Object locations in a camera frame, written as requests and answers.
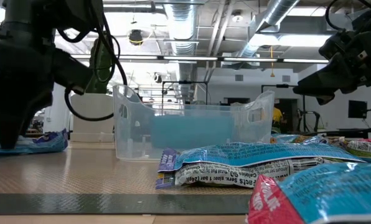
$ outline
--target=ventilation duct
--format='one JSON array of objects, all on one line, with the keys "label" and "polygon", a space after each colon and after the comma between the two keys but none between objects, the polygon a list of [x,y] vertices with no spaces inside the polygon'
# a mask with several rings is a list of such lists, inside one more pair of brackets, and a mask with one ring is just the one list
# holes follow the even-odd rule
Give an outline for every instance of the ventilation duct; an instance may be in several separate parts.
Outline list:
[{"label": "ventilation duct", "polygon": [[[165,4],[167,18],[169,19],[169,37],[174,40],[192,40],[195,37],[197,21],[197,6],[192,4]],[[195,55],[195,43],[172,42],[174,55]],[[179,63],[177,71],[179,81],[196,81],[197,65],[194,63]],[[195,85],[179,85],[178,92],[183,101],[192,101]]]},{"label": "ventilation duct", "polygon": [[250,22],[249,32],[251,39],[238,53],[237,57],[252,57],[260,46],[253,43],[253,36],[256,32],[269,27],[277,26],[288,15],[292,8],[297,5],[299,0],[271,0],[267,5],[267,10],[259,15],[253,16]]}]

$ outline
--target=ceiling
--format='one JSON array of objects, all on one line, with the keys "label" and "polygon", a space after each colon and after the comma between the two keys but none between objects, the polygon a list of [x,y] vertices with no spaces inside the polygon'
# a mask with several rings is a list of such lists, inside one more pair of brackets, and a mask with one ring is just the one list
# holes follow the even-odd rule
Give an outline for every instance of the ceiling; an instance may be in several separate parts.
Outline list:
[{"label": "ceiling", "polygon": [[[126,7],[134,8],[139,5],[137,1],[130,2],[126,1],[124,4]],[[329,4],[328,0],[300,0],[298,5],[289,13],[288,17],[291,19],[292,16],[303,16],[299,18],[316,17],[322,19],[323,12],[326,6]],[[357,1],[340,1],[342,3],[335,5],[332,12],[344,14],[345,12],[354,12],[364,7]],[[235,22],[230,19],[227,29],[223,37],[223,41],[218,50],[218,54],[222,53],[234,53],[238,52],[248,41],[248,27],[253,15],[263,12],[267,5],[267,0],[238,0],[233,10],[241,10],[242,20]],[[204,5],[198,8],[197,17],[197,55],[207,55],[209,42],[213,32],[213,24],[217,19],[217,10],[220,4],[220,0],[208,0]],[[164,14],[150,14],[150,13],[133,13],[133,12],[106,12],[106,17],[110,25],[111,33],[118,39],[121,47],[121,53],[123,55],[170,55],[171,45],[170,37],[168,33],[168,20]],[[0,22],[4,19],[4,9],[0,8]],[[131,30],[139,29],[142,30],[144,42],[141,46],[132,45],[128,36]],[[303,34],[303,30],[298,30],[299,34]],[[67,30],[66,33],[69,37],[75,37],[77,31]],[[64,41],[59,35],[57,35],[55,43],[57,47],[64,49],[71,54],[90,54],[90,49],[96,35],[89,34],[81,42],[71,44]],[[318,47],[298,47],[290,45],[274,45],[272,49],[270,47],[260,47],[257,51],[260,57],[281,57],[281,58],[305,58],[305,59],[321,59],[322,57],[318,54]],[[294,71],[298,71],[304,68],[306,65],[301,64],[276,64],[276,68],[293,68]],[[174,68],[170,64],[158,64],[158,63],[124,63],[127,76],[137,85],[155,85],[151,81],[151,75],[154,73],[165,74],[165,78],[173,78]],[[260,68],[271,68],[270,63],[261,63]],[[111,84],[114,85],[120,80],[119,75],[116,75]]]}]

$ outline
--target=metal frame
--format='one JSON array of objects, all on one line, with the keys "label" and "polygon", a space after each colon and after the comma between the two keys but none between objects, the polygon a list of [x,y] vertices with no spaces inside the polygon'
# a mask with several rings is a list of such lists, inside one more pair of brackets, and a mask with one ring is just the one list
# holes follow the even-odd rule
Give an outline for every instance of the metal frame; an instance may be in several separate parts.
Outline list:
[{"label": "metal frame", "polygon": [[[289,88],[289,87],[297,87],[297,85],[288,85],[288,84],[277,84],[277,85],[262,85],[261,86],[261,93],[263,93],[264,87],[276,87],[276,88]],[[306,111],[306,96],[302,95],[302,107],[303,111]],[[306,114],[303,114],[303,130],[306,132],[307,125],[306,125]]]},{"label": "metal frame", "polygon": [[163,97],[164,97],[164,88],[165,88],[165,84],[167,83],[178,83],[180,85],[190,85],[190,84],[205,84],[206,86],[206,99],[205,99],[205,104],[208,105],[208,82],[193,82],[193,81],[187,81],[187,80],[183,80],[183,81],[163,81],[162,82],[162,105],[163,105]]}]

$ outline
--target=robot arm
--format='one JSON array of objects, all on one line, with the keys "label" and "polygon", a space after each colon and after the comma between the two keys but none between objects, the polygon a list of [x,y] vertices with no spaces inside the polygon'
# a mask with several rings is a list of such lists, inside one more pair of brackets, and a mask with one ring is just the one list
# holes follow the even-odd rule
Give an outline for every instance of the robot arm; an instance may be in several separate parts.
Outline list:
[{"label": "robot arm", "polygon": [[55,31],[103,23],[102,0],[5,0],[0,25],[0,143],[12,149],[35,113],[52,104],[54,82],[83,94],[93,70],[54,44]]},{"label": "robot arm", "polygon": [[339,30],[319,49],[328,65],[299,81],[293,88],[296,94],[314,96],[324,105],[337,90],[346,94],[358,86],[371,86],[371,10],[352,25],[353,31]]}]

